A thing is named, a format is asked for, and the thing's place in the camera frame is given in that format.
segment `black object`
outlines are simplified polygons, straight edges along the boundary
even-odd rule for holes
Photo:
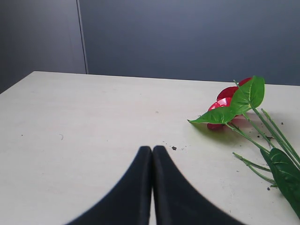
[[[242,225],[199,194],[163,146],[153,150],[157,225]]]
[[[141,147],[116,186],[94,207],[68,225],[148,225],[152,152]]]
[[[199,194],[163,146],[141,147],[107,196],[68,225],[148,225],[151,187],[157,225],[243,225]]]

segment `artificial leaf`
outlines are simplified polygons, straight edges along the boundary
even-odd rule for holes
[[[200,116],[196,120],[189,120],[190,123],[212,123],[212,124],[226,124],[234,118],[229,107],[219,107]]]
[[[269,165],[279,190],[300,218],[300,171],[279,149],[273,148],[270,154],[261,150],[261,154]]]
[[[241,115],[251,109],[251,105],[257,108],[263,101],[264,97],[264,79],[262,77],[253,76],[251,80],[234,93],[230,109],[236,115]]]

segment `table surface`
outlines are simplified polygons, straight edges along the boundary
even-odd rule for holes
[[[28,75],[0,95],[0,224],[72,220],[110,191],[142,145],[164,145],[200,193],[242,222],[299,224],[279,190],[268,191],[270,184],[232,155],[265,164],[253,144],[228,129],[187,122],[228,86],[233,83]],[[262,104],[294,146],[300,144],[298,96],[300,87],[266,85]],[[236,121],[268,147],[243,119]]]

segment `red flower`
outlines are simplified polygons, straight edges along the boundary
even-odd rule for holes
[[[251,79],[252,79],[252,77],[248,77],[248,78],[242,80],[239,83],[239,86],[244,85]],[[237,91],[237,89],[239,89],[239,88],[234,86],[234,87],[225,88],[223,91],[221,91],[221,93],[217,96],[217,101],[211,105],[211,107],[208,109],[208,111],[215,109],[215,108],[219,108],[219,107],[230,106],[231,99],[232,99],[234,93]],[[207,124],[207,128],[210,130],[218,130],[222,126],[224,126],[224,124],[211,124],[211,123]]]

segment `gray partition wall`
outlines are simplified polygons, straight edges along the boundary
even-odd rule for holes
[[[79,0],[90,74],[300,85],[299,0]]]
[[[32,71],[86,73],[76,0],[0,0],[0,93]]]

